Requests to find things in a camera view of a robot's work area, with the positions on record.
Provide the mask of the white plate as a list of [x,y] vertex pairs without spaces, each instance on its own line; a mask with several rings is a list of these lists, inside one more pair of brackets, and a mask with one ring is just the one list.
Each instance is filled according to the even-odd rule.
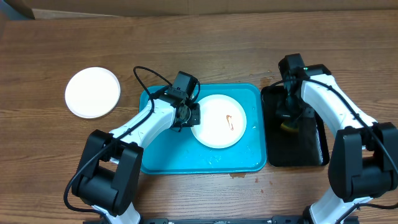
[[108,114],[117,105],[121,86],[115,74],[102,67],[77,72],[65,89],[65,102],[76,116],[95,119]]
[[236,144],[244,135],[246,113],[238,101],[227,95],[202,98],[200,124],[191,127],[195,138],[204,146],[224,149]]

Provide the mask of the green yellow sponge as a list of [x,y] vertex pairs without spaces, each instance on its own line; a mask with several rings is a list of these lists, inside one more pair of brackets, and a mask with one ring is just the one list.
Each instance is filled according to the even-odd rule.
[[283,121],[280,128],[290,133],[297,133],[299,131],[299,124],[297,121]]

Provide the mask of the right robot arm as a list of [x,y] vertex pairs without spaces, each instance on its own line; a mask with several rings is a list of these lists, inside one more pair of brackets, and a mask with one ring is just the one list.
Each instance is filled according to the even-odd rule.
[[359,109],[323,64],[306,66],[300,54],[278,63],[286,94],[277,115],[283,128],[317,115],[335,137],[328,166],[329,189],[308,206],[300,223],[347,223],[361,207],[393,210],[371,200],[397,189],[397,128],[379,123]]

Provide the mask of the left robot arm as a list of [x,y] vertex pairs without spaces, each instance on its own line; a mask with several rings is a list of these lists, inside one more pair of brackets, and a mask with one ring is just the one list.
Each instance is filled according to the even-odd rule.
[[178,72],[135,117],[109,133],[89,136],[63,200],[68,209],[96,213],[99,223],[143,223],[133,206],[144,149],[163,131],[200,124],[200,82]]

